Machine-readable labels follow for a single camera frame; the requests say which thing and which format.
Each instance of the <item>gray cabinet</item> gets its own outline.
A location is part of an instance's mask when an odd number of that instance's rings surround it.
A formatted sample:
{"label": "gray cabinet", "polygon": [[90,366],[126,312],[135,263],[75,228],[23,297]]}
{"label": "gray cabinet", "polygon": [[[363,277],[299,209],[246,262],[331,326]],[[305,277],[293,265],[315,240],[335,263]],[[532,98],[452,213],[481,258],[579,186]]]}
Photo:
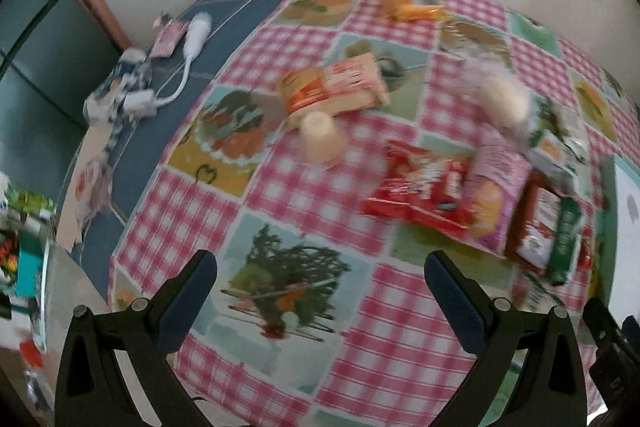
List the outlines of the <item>gray cabinet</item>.
{"label": "gray cabinet", "polygon": [[[48,2],[0,2],[0,58]],[[0,171],[56,199],[86,129],[82,103],[117,59],[82,4],[57,0],[0,78]]]}

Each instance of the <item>blue gripper pad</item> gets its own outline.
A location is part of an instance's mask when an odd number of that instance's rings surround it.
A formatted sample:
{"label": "blue gripper pad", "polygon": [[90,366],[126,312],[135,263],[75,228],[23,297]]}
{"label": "blue gripper pad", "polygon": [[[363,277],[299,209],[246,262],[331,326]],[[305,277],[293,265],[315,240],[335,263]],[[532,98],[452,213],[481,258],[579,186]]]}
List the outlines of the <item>blue gripper pad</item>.
{"label": "blue gripper pad", "polygon": [[424,262],[424,280],[462,349],[478,357],[482,355],[487,344],[484,319],[449,269],[433,253]]}
{"label": "blue gripper pad", "polygon": [[216,258],[207,252],[160,317],[156,338],[159,353],[168,355],[180,349],[217,276]]}

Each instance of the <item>pink snack package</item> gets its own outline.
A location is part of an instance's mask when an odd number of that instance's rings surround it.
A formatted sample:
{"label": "pink snack package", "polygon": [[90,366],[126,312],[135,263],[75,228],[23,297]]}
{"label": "pink snack package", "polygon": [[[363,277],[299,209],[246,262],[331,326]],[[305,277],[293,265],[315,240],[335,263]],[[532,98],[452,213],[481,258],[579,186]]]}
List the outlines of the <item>pink snack package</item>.
{"label": "pink snack package", "polygon": [[149,58],[168,58],[189,28],[189,21],[172,20],[160,30]]}
{"label": "pink snack package", "polygon": [[531,165],[488,124],[480,130],[480,147],[462,188],[461,206],[471,208],[469,237],[503,257],[513,211]]}

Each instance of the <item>green snack package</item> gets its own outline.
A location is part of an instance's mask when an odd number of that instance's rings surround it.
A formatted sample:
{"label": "green snack package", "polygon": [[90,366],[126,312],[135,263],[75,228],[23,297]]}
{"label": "green snack package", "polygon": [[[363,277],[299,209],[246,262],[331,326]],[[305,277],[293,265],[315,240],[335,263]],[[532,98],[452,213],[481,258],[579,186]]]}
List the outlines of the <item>green snack package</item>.
{"label": "green snack package", "polygon": [[562,198],[556,241],[546,264],[545,280],[551,286],[561,286],[573,276],[578,263],[583,225],[578,202],[572,198]]}
{"label": "green snack package", "polygon": [[4,199],[9,208],[18,212],[27,212],[42,219],[49,219],[52,214],[56,213],[56,204],[53,201],[30,190],[16,187],[12,183],[8,184],[4,192]]}

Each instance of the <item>teal object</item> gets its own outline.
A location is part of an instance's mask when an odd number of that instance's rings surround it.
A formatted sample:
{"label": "teal object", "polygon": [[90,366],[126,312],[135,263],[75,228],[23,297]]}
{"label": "teal object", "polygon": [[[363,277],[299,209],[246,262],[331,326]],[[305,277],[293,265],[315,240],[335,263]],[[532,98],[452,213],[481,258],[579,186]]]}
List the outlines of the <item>teal object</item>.
{"label": "teal object", "polygon": [[36,296],[36,277],[42,268],[44,254],[40,240],[24,231],[18,234],[18,250],[15,296],[28,299]]}

